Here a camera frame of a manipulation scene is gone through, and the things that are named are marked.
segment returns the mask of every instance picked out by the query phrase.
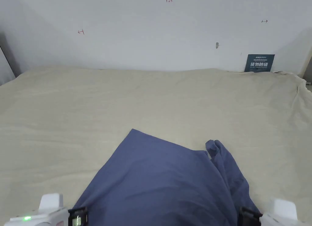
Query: white wall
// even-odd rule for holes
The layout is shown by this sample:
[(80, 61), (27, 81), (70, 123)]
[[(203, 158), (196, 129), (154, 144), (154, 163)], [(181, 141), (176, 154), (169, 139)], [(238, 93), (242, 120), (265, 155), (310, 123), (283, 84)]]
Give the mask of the white wall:
[(21, 71), (41, 65), (243, 71), (248, 54), (275, 54), (273, 71), (302, 74), (312, 55), (311, 2), (0, 0), (0, 33)]

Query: dark blue sign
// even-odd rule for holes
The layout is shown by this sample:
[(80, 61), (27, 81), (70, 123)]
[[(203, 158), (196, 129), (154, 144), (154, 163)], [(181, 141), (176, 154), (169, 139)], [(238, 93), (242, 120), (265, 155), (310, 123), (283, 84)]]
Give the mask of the dark blue sign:
[(248, 55), (245, 72), (271, 71), (275, 55)]

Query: beige sheet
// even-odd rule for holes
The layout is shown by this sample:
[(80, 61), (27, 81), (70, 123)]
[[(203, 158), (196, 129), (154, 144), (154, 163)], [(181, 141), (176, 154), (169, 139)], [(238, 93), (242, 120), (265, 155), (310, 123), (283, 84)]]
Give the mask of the beige sheet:
[(190, 149), (219, 139), (263, 210), (312, 223), (312, 93), (286, 73), (41, 68), (0, 86), (0, 225), (61, 192), (72, 207), (131, 128)]

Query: white plastic casing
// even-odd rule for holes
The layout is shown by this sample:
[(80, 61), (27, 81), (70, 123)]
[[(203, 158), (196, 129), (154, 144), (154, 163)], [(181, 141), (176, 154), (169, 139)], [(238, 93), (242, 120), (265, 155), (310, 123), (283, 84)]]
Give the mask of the white plastic casing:
[(68, 210), (63, 205), (63, 195), (47, 194), (42, 196), (37, 211), (11, 218), (4, 226), (68, 226), (68, 217)]

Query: blue fabric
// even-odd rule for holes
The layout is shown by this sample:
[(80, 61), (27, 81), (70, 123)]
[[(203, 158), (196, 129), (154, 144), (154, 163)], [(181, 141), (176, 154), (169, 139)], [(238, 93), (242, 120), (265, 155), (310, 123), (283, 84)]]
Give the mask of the blue fabric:
[(74, 208), (90, 226), (236, 225), (240, 207), (258, 211), (248, 183), (220, 141), (206, 149), (131, 130)]

